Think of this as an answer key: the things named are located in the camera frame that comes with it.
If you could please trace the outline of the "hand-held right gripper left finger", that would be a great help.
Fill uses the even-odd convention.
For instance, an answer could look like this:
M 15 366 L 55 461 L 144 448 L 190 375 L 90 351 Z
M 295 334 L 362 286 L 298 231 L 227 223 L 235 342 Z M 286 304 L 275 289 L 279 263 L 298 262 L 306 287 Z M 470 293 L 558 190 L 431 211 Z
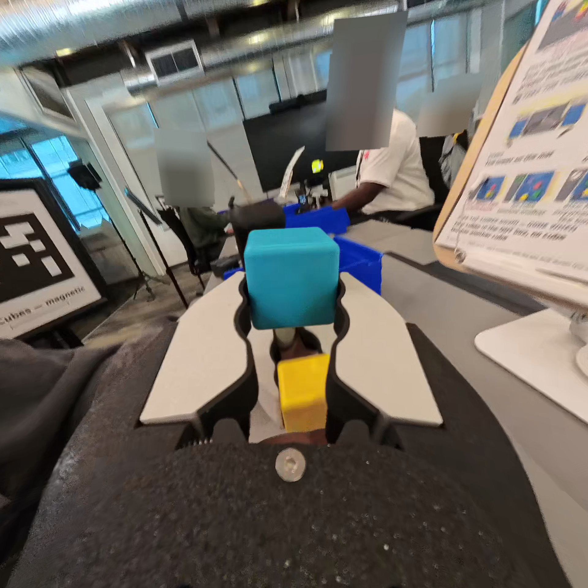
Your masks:
M 258 380 L 247 335 L 246 279 L 237 272 L 180 317 L 139 416 L 142 425 L 223 419 L 255 406 Z

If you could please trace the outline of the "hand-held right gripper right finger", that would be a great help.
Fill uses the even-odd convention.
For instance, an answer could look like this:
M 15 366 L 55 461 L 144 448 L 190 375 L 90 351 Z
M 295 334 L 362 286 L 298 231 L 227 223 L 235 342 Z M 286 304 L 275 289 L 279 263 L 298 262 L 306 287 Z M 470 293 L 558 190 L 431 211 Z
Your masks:
M 443 418 L 401 314 L 348 272 L 339 276 L 327 408 L 340 420 L 382 417 L 439 427 Z

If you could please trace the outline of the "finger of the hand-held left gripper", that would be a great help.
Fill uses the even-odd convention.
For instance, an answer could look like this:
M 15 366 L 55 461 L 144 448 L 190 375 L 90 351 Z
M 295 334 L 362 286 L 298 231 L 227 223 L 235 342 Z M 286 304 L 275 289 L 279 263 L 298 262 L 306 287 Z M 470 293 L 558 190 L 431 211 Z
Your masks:
M 280 396 L 276 384 L 276 365 L 270 356 L 273 331 L 257 330 L 249 332 L 254 365 L 258 379 L 258 400 L 251 412 L 250 442 L 261 442 L 270 437 L 284 434 Z

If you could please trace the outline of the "yellow cube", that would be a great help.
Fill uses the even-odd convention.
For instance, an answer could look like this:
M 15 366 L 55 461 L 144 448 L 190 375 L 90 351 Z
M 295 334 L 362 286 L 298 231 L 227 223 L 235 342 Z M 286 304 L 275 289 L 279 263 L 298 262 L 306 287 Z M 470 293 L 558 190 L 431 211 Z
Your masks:
M 282 420 L 287 433 L 307 433 L 325 428 L 329 362 L 330 356 L 321 353 L 277 364 Z

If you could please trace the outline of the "cyan cube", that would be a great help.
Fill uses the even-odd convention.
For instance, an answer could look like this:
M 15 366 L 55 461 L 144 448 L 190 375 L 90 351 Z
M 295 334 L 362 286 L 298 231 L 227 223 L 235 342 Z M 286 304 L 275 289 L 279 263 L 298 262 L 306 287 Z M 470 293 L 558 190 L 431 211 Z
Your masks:
M 340 248 L 318 227 L 250 232 L 244 250 L 255 329 L 334 322 Z

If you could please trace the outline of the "blue plastic bin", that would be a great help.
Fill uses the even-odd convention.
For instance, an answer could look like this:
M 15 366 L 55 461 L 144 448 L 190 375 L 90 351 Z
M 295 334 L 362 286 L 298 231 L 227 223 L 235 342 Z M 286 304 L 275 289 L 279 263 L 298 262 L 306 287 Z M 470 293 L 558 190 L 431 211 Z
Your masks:
M 327 234 L 340 235 L 347 232 L 350 219 L 345 209 L 333 210 L 327 206 L 320 209 L 303 211 L 299 204 L 283 207 L 286 228 L 320 228 Z
M 336 295 L 340 273 L 349 273 L 377 295 L 381 293 L 383 254 L 317 227 L 253 231 L 245 258 L 247 291 L 254 302 Z

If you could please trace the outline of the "person's left forearm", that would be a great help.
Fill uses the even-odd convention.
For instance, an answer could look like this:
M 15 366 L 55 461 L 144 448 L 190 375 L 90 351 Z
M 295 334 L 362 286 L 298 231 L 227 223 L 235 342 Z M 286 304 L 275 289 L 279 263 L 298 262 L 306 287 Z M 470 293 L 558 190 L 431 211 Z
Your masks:
M 100 477 L 138 421 L 178 319 L 101 348 L 36 348 L 1 339 L 1 574 L 26 542 L 54 469 Z M 75 466 L 79 460 L 89 465 Z

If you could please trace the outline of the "grey desk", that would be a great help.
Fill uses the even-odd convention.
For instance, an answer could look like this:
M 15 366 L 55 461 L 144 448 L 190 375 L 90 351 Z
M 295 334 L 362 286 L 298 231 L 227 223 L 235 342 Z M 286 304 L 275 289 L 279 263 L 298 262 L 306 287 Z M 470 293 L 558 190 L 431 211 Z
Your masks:
M 384 257 L 445 419 L 395 425 L 384 446 L 225 446 L 231 487 L 200 541 L 207 587 L 587 587 L 587 425 L 474 349 L 498 306 Z

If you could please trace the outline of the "large black monitor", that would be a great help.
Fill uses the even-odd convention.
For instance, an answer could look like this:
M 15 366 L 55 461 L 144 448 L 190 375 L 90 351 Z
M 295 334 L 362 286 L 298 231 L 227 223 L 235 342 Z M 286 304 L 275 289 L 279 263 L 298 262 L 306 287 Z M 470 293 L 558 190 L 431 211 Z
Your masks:
M 243 123 L 263 192 L 277 190 L 294 154 L 291 182 L 315 187 L 328 176 L 355 168 L 358 151 L 326 150 L 326 90 L 275 102 L 270 112 Z

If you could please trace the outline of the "black tripod stand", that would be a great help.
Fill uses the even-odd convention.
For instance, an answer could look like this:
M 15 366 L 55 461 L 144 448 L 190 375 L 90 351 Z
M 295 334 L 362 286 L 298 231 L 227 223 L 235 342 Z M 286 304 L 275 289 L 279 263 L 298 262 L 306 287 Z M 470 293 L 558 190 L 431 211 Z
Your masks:
M 166 275 L 170 278 L 171 283 L 174 287 L 174 289 L 176 290 L 176 293 L 178 294 L 183 306 L 185 309 L 188 309 L 189 305 L 187 303 L 187 299 L 183 293 L 183 290 L 181 290 L 178 281 L 175 277 L 175 274 L 173 273 L 171 267 L 169 266 L 166 257 L 164 255 L 164 253 L 162 252 L 159 243 L 157 241 L 157 239 L 155 238 L 155 235 L 153 234 L 152 228 L 151 228 L 151 224 L 153 224 L 154 226 L 160 226 L 162 224 L 161 220 L 155 216 L 155 214 L 128 188 L 126 187 L 124 190 L 124 194 L 125 197 L 127 198 L 127 200 L 129 202 L 131 202 L 137 209 L 138 214 L 142 220 L 142 223 L 149 235 L 149 238 L 152 241 L 153 246 L 155 247 L 155 250 L 158 253 L 158 256 L 160 257 L 161 263 L 163 264 L 163 267 L 166 271 Z

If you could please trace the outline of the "ceiling air vent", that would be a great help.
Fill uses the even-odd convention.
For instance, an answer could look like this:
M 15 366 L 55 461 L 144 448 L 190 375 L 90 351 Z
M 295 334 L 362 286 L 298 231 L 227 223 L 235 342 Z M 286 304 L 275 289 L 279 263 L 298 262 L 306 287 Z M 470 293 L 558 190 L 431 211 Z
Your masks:
M 165 86 L 204 74 L 202 58 L 194 40 L 152 49 L 145 53 L 157 86 Z

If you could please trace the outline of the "black white marker sign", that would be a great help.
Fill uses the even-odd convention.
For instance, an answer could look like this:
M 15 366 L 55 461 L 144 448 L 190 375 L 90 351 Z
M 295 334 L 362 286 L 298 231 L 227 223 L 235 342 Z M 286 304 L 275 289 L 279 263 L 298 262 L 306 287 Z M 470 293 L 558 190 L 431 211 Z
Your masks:
M 107 285 L 41 179 L 1 180 L 1 338 L 67 328 Z

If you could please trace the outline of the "blue denim jacket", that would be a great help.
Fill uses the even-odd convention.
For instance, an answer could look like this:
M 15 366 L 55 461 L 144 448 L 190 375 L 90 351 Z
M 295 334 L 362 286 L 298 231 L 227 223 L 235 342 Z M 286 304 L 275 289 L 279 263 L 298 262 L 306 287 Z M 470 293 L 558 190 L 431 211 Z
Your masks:
M 459 173 L 469 147 L 469 142 L 466 129 L 459 134 L 445 137 L 442 153 L 439 158 L 439 166 L 443 181 L 448 189 L 451 189 Z

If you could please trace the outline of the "printed instruction sheet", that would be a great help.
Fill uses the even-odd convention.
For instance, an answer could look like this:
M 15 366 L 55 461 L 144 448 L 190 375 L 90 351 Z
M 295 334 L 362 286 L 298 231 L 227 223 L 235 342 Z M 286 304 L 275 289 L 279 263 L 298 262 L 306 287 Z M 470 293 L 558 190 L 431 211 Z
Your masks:
M 587 1 L 549 1 L 436 244 L 587 280 Z

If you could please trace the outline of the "metal ceiling duct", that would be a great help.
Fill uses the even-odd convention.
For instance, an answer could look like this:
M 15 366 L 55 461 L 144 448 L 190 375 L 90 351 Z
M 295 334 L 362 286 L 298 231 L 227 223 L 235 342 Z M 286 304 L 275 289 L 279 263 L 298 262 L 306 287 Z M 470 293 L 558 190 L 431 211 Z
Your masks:
M 1 66 L 17 68 L 143 33 L 193 24 L 221 14 L 275 4 L 275 1 L 1 1 Z M 329 40 L 337 19 L 399 12 L 403 1 L 354 1 L 317 16 L 264 28 L 202 49 L 204 68 Z

